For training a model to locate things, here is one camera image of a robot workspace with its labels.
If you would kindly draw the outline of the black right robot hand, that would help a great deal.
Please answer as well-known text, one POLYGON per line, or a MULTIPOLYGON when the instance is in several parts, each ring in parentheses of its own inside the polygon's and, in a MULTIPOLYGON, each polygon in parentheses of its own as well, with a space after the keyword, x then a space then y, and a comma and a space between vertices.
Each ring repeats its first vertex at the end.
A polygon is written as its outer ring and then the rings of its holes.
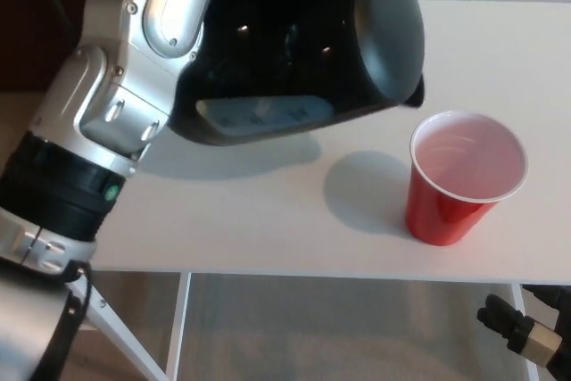
POLYGON ((496 294, 488 294, 476 314, 487 328, 507 340, 507 348, 545 368, 556 380, 570 378, 570 287, 524 285, 536 299, 559 312, 554 328, 549 328, 496 294))

